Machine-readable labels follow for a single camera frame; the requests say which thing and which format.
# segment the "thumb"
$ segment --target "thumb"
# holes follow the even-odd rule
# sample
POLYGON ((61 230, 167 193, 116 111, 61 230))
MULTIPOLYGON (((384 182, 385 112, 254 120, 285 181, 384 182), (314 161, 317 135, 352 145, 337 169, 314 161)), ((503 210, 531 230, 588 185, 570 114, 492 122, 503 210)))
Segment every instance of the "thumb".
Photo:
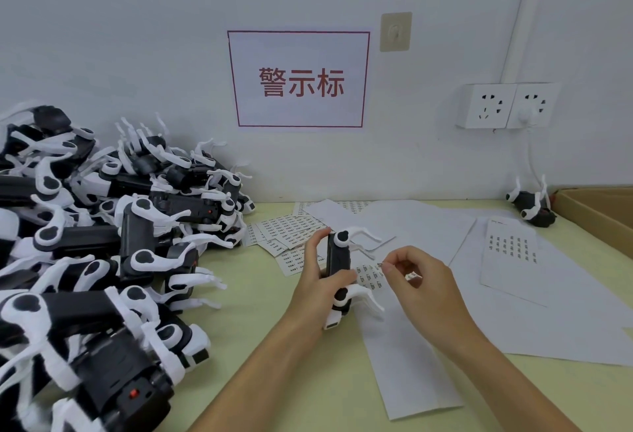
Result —
POLYGON ((400 297, 401 293, 411 287, 407 282, 407 279, 405 279, 405 276, 403 276, 393 264, 383 262, 380 268, 382 269, 382 273, 385 275, 391 290, 393 290, 397 296, 400 297))
POLYGON ((358 274, 356 274, 356 271, 349 270, 349 269, 342 269, 342 270, 339 270, 333 276, 329 276, 322 280, 327 281, 328 285, 332 286, 332 289, 334 289, 334 291, 337 291, 338 289, 342 287, 346 287, 352 284, 352 282, 354 282, 357 278, 358 278, 358 274))

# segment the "cardboard box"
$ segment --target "cardboard box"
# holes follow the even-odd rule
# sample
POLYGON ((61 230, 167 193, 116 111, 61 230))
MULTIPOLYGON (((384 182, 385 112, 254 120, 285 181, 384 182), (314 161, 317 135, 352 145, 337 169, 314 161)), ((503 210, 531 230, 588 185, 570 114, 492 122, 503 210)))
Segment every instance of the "cardboard box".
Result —
POLYGON ((633 259, 633 187, 561 189, 552 209, 633 259))

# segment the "table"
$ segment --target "table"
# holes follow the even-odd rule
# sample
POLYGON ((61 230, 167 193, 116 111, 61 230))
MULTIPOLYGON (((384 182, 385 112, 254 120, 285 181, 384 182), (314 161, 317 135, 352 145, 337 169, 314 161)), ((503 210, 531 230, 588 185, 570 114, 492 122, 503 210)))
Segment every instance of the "table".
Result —
MULTIPOLYGON (((439 207, 511 209, 506 202, 493 200, 427 203, 439 207)), ((292 206, 257 204, 257 212, 246 219, 258 222, 287 215, 292 213, 292 206)), ((633 260, 562 217, 539 233, 633 307, 633 260)), ((187 323, 198 324, 209 334, 211 360, 187 374, 178 385, 171 412, 158 429, 160 432, 183 432, 193 423, 283 314, 299 278, 298 274, 283 276, 274 258, 258 246, 213 250, 206 252, 200 262, 220 276, 228 290, 199 286, 194 291, 195 297, 222 302, 221 310, 199 308, 184 315, 187 323)), ((633 428, 633 367, 509 357, 584 432, 633 428)), ((297 370, 271 430, 501 430, 469 380, 443 360, 466 405, 389 422, 358 324, 348 317, 324 334, 297 370)))

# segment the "electrical outlet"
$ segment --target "electrical outlet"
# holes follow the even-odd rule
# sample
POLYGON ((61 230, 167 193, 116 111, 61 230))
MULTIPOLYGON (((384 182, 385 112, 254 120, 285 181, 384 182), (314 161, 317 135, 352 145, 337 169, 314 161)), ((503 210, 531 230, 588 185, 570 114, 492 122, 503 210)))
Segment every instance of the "electrical outlet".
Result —
POLYGON ((550 124, 560 88, 559 83, 517 84, 507 128, 527 127, 533 110, 536 111, 535 127, 546 127, 550 124))
POLYGON ((457 125, 465 129, 503 129, 516 89, 516 84, 464 86, 457 125))

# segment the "forearm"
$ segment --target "forearm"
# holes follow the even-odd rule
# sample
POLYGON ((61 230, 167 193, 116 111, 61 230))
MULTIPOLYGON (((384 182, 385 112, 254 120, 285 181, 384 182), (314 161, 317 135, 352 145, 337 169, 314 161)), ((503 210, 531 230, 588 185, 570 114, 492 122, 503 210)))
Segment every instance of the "forearm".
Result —
POLYGON ((506 432, 579 432, 494 345, 485 339, 452 353, 506 432))
POLYGON ((292 371, 307 352, 282 320, 257 346, 189 432, 263 431, 292 371))

